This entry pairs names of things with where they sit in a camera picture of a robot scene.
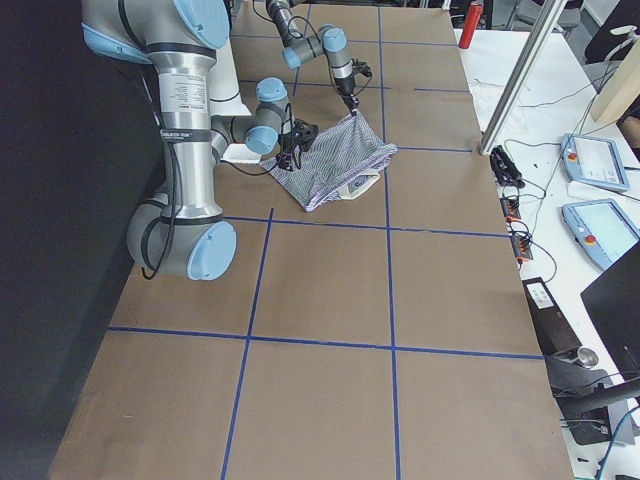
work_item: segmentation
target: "silver arm segment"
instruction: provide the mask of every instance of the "silver arm segment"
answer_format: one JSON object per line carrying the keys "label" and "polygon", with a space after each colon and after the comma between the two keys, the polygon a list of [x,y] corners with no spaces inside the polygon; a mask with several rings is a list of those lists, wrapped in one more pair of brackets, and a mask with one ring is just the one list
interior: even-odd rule
{"label": "silver arm segment", "polygon": [[214,168],[229,140],[259,154],[274,148],[288,104],[284,85],[261,82],[253,116],[212,118],[207,76],[229,39],[222,0],[83,0],[82,7],[94,52],[153,64],[158,73],[167,182],[134,213],[129,251],[153,272],[149,278],[162,272],[213,280],[236,249],[235,231],[215,201]]}

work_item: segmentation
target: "computer monitor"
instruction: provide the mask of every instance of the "computer monitor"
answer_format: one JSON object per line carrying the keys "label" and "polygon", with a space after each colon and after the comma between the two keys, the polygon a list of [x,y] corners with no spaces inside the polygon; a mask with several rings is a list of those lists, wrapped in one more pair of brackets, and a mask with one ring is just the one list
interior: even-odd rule
{"label": "computer monitor", "polygon": [[[625,380],[640,372],[640,243],[581,294],[602,343]],[[636,399],[640,402],[640,392]]]}
{"label": "computer monitor", "polygon": [[[640,243],[620,257],[581,294],[591,321],[622,373],[614,385],[604,370],[590,370],[547,357],[547,371],[563,416],[581,445],[609,441],[611,429],[640,401]],[[634,443],[632,422],[617,441]]]}

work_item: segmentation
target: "electronic device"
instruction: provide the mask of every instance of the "electronic device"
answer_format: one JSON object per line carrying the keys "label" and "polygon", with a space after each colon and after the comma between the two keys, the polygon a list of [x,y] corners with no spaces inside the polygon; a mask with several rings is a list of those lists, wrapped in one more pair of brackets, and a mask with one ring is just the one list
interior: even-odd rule
{"label": "electronic device", "polygon": [[602,343],[626,380],[640,372],[640,243],[634,245],[581,294]]}
{"label": "electronic device", "polygon": [[562,138],[562,159],[571,180],[614,192],[629,190],[620,153],[612,140],[567,133]]}
{"label": "electronic device", "polygon": [[[636,243],[582,293],[582,301],[602,343],[625,380],[614,385],[608,373],[547,359],[554,396],[581,445],[610,440],[611,429],[640,400],[640,243]],[[634,443],[633,419],[621,425],[617,442]]]}
{"label": "electronic device", "polygon": [[522,285],[542,353],[552,356],[582,347],[542,278],[523,280]]}
{"label": "electronic device", "polygon": [[603,270],[640,240],[640,231],[612,199],[564,205],[562,216],[576,242]]}
{"label": "electronic device", "polygon": [[501,145],[495,147],[489,155],[491,170],[498,184],[502,187],[524,188],[525,183],[522,180],[522,174],[516,167],[511,157],[504,151]]}

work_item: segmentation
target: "blue joint cap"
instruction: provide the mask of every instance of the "blue joint cap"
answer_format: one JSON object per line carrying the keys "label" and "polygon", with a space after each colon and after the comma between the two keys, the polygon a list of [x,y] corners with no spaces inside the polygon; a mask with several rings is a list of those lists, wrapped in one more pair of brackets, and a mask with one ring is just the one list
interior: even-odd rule
{"label": "blue joint cap", "polygon": [[266,155],[278,143],[278,132],[275,128],[266,125],[253,127],[247,132],[244,143],[252,152]]}
{"label": "blue joint cap", "polygon": [[214,223],[196,242],[187,264],[191,280],[215,280],[227,271],[236,253],[236,232],[227,222]]}
{"label": "blue joint cap", "polygon": [[287,47],[282,51],[282,56],[284,57],[284,63],[287,64],[287,67],[290,69],[300,68],[302,66],[302,62],[300,61],[300,57],[296,52],[293,51],[291,47]]}
{"label": "blue joint cap", "polygon": [[347,46],[347,37],[341,28],[333,27],[325,32],[322,44],[327,52],[340,52]]}
{"label": "blue joint cap", "polygon": [[262,80],[256,86],[256,95],[261,102],[277,102],[283,98],[287,98],[287,89],[284,88],[282,80],[275,77],[269,77]]}
{"label": "blue joint cap", "polygon": [[127,62],[140,64],[151,63],[147,54],[137,48],[105,35],[85,23],[82,23],[81,25],[84,42],[91,50],[93,50],[94,53],[104,55],[106,57],[117,58],[118,60],[125,60]]}

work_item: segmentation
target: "black curtain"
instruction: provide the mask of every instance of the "black curtain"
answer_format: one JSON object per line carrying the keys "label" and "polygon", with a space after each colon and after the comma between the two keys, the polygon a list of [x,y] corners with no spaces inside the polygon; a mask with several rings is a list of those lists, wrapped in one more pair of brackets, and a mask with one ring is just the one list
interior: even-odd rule
{"label": "black curtain", "polygon": [[2,3],[0,478],[24,480],[44,478],[64,434],[162,144],[139,67],[85,47],[79,0]]}

